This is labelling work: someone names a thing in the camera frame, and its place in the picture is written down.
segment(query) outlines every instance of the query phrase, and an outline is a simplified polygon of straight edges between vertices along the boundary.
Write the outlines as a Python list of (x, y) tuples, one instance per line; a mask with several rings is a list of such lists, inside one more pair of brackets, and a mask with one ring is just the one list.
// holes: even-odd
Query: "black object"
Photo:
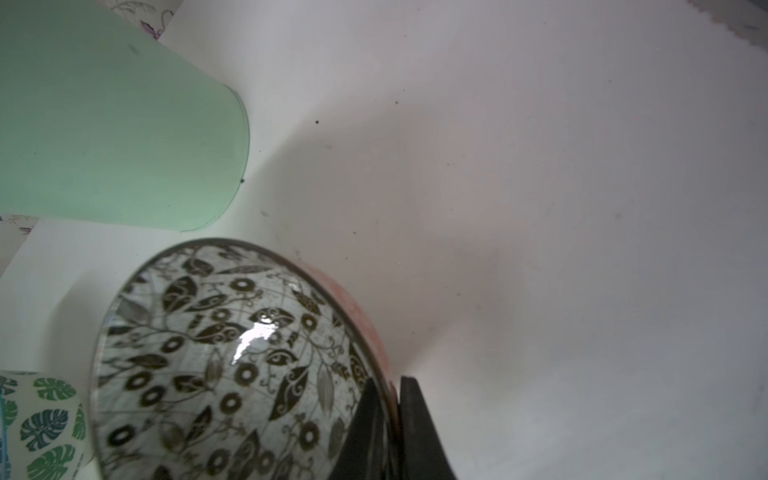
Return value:
[(382, 480), (387, 472), (397, 480), (456, 480), (416, 379), (400, 379), (399, 407), (400, 438), (388, 438), (394, 435), (385, 431), (379, 394), (368, 379), (329, 480)]

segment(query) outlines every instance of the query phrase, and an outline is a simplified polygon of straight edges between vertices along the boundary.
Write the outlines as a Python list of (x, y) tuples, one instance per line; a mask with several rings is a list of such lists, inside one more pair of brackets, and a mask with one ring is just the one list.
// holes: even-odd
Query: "monstera leaf pattern cup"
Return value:
[(310, 269), (208, 239), (160, 253), (128, 280), (91, 381), (104, 478), (323, 480), (368, 378), (396, 435), (376, 331)]
[(82, 400), (56, 376), (0, 371), (0, 478), (73, 480), (91, 460)]

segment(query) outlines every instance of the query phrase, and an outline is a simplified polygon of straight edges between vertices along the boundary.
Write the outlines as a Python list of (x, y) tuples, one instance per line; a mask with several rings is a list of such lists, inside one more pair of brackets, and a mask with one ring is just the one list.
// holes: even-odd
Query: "patterned glass bowl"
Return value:
[(104, 478), (322, 480), (369, 377), (392, 438), (396, 398), (375, 330), (341, 287), (303, 267), (206, 239), (131, 277), (94, 362)]

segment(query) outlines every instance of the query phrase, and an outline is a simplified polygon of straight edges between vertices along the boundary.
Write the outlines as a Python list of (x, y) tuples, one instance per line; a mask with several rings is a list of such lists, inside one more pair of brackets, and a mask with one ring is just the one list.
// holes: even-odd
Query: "white surface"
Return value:
[(763, 51), (662, 0), (186, 0), (162, 41), (240, 93), (246, 182), (203, 232), (43, 220), (4, 368), (81, 388), (133, 269), (234, 237), (348, 287), (459, 478), (768, 476)]

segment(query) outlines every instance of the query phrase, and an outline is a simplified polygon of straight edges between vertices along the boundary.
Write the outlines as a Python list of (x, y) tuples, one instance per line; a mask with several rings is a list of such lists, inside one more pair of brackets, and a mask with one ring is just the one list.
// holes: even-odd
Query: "black leaf pattern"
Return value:
[(161, 422), (160, 441), (166, 450), (173, 452), (184, 444), (184, 430), (173, 422)]
[(320, 408), (326, 415), (330, 415), (333, 410), (333, 378), (331, 377), (331, 370), (325, 365), (321, 365), (317, 370), (316, 386)]
[(166, 467), (160, 465), (154, 470), (152, 480), (174, 480), (174, 477)]
[(261, 273), (272, 270), (271, 266), (265, 265), (240, 265), (227, 270), (221, 270), (216, 272), (216, 275), (222, 275), (227, 273)]
[(109, 327), (109, 330), (107, 330), (107, 335), (122, 335), (123, 333), (128, 333), (133, 329), (134, 327), (132, 326), (111, 326)]
[(240, 255), (234, 248), (229, 245), (217, 245), (222, 252), (219, 252), (219, 257), (226, 258), (227, 260), (242, 260), (243, 256)]
[(197, 295), (197, 285), (191, 276), (176, 279), (163, 294), (163, 310), (174, 312), (187, 305)]
[(264, 325), (277, 325), (280, 328), (290, 325), (295, 319), (296, 318), (289, 312), (274, 306), (257, 310), (250, 316), (251, 322), (263, 323)]
[(369, 375), (352, 343), (349, 344), (349, 369), (352, 370), (352, 377), (355, 379), (357, 388), (361, 392), (366, 386), (366, 380), (369, 378)]
[(197, 392), (198, 390), (207, 389), (205, 381), (199, 376), (194, 375), (178, 375), (174, 377), (174, 388), (178, 392)]
[(199, 258), (191, 257), (181, 266), (190, 275), (209, 276), (214, 272), (214, 266)]
[(149, 310), (136, 302), (131, 302), (127, 298), (121, 299), (118, 309), (115, 310), (114, 314), (134, 325), (149, 325), (149, 322), (152, 320), (152, 314), (149, 313)]
[(349, 369), (346, 368), (346, 365), (343, 365), (339, 362), (334, 362), (331, 365), (331, 370), (340, 377), (342, 377), (345, 380), (349, 380)]
[(282, 458), (275, 468), (275, 475), (272, 480), (288, 480), (290, 478), (290, 471), (293, 468), (293, 454), (289, 453), (285, 458)]
[(293, 295), (296, 297), (296, 300), (299, 300), (299, 303), (301, 303), (304, 308), (314, 313), (315, 315), (320, 314), (320, 308), (317, 306), (317, 303), (315, 303), (315, 300), (312, 300), (310, 297), (304, 295), (298, 290), (294, 290)]
[(285, 349), (272, 350), (266, 355), (266, 362), (270, 365), (283, 366), (297, 361), (292, 352)]
[(223, 293), (207, 296), (199, 302), (195, 303), (193, 306), (189, 307), (187, 312), (200, 312), (201, 310), (208, 310), (214, 308), (215, 306), (219, 306), (226, 301), (227, 296)]
[(217, 323), (211, 325), (197, 334), (194, 337), (195, 342), (209, 343), (210, 345), (217, 345), (219, 343), (227, 343), (236, 339), (240, 335), (243, 335), (247, 329), (244, 326), (237, 323)]
[(325, 305), (326, 302), (322, 298), (320, 298), (320, 295), (317, 293), (312, 292), (312, 300), (315, 300), (319, 305)]
[(259, 447), (259, 433), (254, 429), (232, 456), (232, 466), (227, 480), (246, 480), (250, 476), (257, 466)]
[(205, 433), (205, 431), (210, 426), (210, 422), (213, 419), (213, 413), (210, 410), (210, 406), (207, 406), (203, 409), (200, 414), (195, 417), (195, 420), (192, 421), (192, 425), (190, 425), (189, 433), (187, 433), (187, 438), (185, 442), (189, 443), (195, 439), (200, 438), (201, 435)]
[(187, 330), (196, 329), (200, 325), (200, 322), (203, 321), (203, 318), (205, 318), (205, 316), (200, 315), (199, 313), (195, 315), (190, 324), (187, 325)]
[(144, 355), (131, 357), (128, 359), (128, 362), (152, 370), (162, 369), (168, 366), (168, 361), (165, 357), (156, 353), (145, 353)]
[(288, 335), (288, 340), (286, 340), (286, 342), (288, 342), (288, 346), (290, 348), (293, 348), (293, 344), (296, 343), (298, 339), (299, 339), (299, 333), (293, 332), (290, 335)]
[(219, 353), (219, 350), (215, 349), (210, 353), (208, 364), (205, 365), (205, 383), (215, 386), (219, 382), (223, 371), (224, 359)]
[(306, 387), (308, 368), (308, 366), (297, 366), (283, 377), (280, 388), (277, 390), (270, 420), (285, 415), (299, 402), (304, 393), (304, 387)]
[(346, 434), (346, 429), (344, 428), (344, 421), (341, 418), (336, 419), (336, 421), (333, 423), (333, 427), (331, 427), (331, 435), (330, 435), (330, 439), (328, 440), (328, 459), (329, 460), (339, 454), (339, 451), (341, 450), (341, 445), (343, 445), (344, 443), (344, 434)]

